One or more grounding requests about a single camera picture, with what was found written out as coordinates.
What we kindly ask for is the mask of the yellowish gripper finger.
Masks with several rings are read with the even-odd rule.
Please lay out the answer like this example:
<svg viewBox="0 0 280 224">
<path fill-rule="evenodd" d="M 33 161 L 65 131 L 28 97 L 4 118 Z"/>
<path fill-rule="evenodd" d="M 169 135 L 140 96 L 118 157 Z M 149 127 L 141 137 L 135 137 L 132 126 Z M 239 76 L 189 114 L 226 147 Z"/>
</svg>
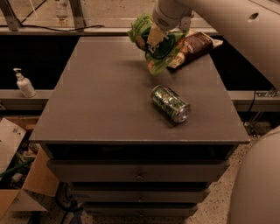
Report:
<svg viewBox="0 0 280 224">
<path fill-rule="evenodd" d="M 162 31 L 156 24 L 150 28 L 147 43 L 151 46 L 156 46 L 160 43 L 165 36 L 165 32 Z"/>
</svg>

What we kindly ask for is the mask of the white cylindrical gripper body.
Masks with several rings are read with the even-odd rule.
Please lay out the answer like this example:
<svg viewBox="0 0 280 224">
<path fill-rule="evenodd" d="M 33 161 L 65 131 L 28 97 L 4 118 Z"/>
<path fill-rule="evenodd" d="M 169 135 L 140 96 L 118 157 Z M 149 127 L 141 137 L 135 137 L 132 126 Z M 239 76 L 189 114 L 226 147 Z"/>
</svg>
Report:
<svg viewBox="0 0 280 224">
<path fill-rule="evenodd" d="M 152 12 L 152 19 L 163 31 L 170 31 L 177 26 L 188 31 L 191 24 L 192 9 L 183 0 L 157 0 Z"/>
</svg>

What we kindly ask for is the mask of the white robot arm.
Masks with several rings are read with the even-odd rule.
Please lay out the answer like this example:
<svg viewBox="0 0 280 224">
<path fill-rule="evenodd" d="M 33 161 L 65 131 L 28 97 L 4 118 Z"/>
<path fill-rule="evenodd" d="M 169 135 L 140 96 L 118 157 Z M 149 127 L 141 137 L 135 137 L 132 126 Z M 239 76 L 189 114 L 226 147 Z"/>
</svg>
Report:
<svg viewBox="0 0 280 224">
<path fill-rule="evenodd" d="M 193 10 L 275 87 L 280 85 L 280 16 L 254 0 L 157 0 L 152 17 L 163 31 Z M 227 224 L 280 224 L 280 127 L 243 159 L 231 194 Z"/>
</svg>

